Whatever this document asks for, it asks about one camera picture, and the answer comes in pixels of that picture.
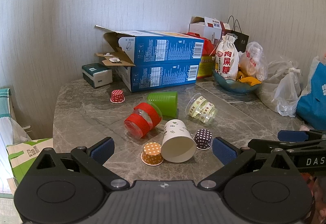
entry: polka dot paper cup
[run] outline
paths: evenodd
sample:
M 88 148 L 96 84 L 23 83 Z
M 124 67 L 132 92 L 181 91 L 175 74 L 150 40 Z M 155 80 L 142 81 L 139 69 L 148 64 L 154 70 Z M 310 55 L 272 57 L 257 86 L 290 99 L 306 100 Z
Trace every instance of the polka dot paper cup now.
M 193 140 L 196 142 L 197 149 L 208 150 L 211 148 L 212 134 L 207 129 L 200 129 L 197 131 Z
M 120 89 L 115 89 L 114 91 L 112 91 L 111 93 L 111 99 L 110 101 L 113 103 L 122 103 L 124 102 L 125 97 L 123 94 L 123 91 Z
M 163 162 L 161 145 L 156 142 L 147 143 L 141 153 L 141 160 L 149 166 L 157 166 Z

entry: green plastic cup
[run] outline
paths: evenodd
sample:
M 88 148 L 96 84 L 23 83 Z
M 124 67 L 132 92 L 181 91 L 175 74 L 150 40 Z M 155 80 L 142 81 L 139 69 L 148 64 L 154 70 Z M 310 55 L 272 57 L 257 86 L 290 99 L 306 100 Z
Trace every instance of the green plastic cup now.
M 147 100 L 153 102 L 160 109 L 162 115 L 176 117 L 178 107 L 176 91 L 150 93 Z

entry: black paper bag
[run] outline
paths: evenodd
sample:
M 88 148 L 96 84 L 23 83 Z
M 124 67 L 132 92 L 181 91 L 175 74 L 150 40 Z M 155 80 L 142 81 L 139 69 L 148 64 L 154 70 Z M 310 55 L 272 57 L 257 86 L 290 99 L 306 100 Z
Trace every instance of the black paper bag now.
M 225 30 L 225 34 L 227 34 L 227 33 L 235 34 L 234 46 L 236 47 L 238 52 L 239 51 L 245 52 L 247 44 L 248 44 L 249 36 L 242 33 L 239 21 L 237 19 L 234 21 L 234 17 L 232 15 L 229 17 L 228 23 L 229 23 L 231 17 L 233 18 L 233 29 L 232 30 Z M 235 30 L 236 22 L 238 22 L 240 32 L 237 32 Z

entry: orange polka dot cup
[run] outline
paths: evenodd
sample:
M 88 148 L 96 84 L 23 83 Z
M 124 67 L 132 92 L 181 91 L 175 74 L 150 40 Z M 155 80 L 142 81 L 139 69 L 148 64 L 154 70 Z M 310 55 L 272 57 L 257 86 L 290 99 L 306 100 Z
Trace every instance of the orange polka dot cup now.
M 156 142 L 147 143 L 141 153 L 141 160 L 149 166 L 157 166 L 163 162 L 161 145 Z

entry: barcode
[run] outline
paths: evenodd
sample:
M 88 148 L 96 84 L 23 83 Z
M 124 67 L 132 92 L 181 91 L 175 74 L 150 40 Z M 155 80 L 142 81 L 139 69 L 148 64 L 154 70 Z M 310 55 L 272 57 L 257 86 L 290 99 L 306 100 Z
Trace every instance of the barcode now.
M 195 49 L 192 58 L 202 58 L 204 43 L 195 42 Z
M 196 80 L 196 78 L 197 78 L 197 71 L 198 71 L 198 65 L 196 65 L 196 66 L 190 66 L 189 75 L 188 75 L 187 81 Z

